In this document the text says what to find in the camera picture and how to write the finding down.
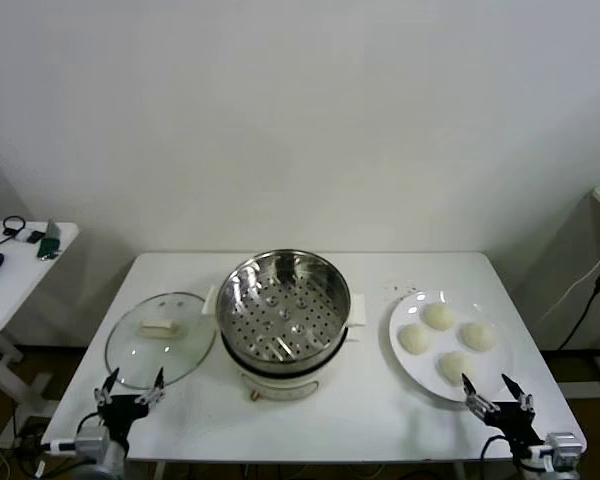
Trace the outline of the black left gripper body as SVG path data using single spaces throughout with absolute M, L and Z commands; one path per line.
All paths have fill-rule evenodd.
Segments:
M 97 411 L 110 438 L 126 441 L 133 423 L 149 414 L 149 405 L 140 395 L 113 395 L 109 402 L 99 402 Z

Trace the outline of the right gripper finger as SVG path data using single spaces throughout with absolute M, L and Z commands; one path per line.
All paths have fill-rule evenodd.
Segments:
M 487 415 L 499 411 L 499 407 L 478 394 L 471 380 L 465 375 L 461 375 L 463 390 L 466 395 L 465 405 L 474 415 Z
M 501 377 L 513 398 L 518 402 L 520 409 L 524 412 L 533 413 L 533 396 L 531 394 L 526 394 L 520 385 L 506 374 L 502 374 Z

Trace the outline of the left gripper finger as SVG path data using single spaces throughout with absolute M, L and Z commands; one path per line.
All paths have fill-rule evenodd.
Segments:
M 112 389 L 118 379 L 119 369 L 116 368 L 104 381 L 101 388 L 94 390 L 94 398 L 97 404 L 112 403 Z
M 138 396 L 134 402 L 137 404 L 157 404 L 164 396 L 164 387 L 164 368 L 161 367 L 153 386 L 144 394 Z

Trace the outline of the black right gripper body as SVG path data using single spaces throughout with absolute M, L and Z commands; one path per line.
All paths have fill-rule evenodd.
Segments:
M 543 444 L 532 426 L 535 418 L 532 407 L 523 408 L 517 402 L 495 402 L 494 405 L 496 410 L 487 411 L 483 421 L 503 433 L 512 451 L 527 451 Z

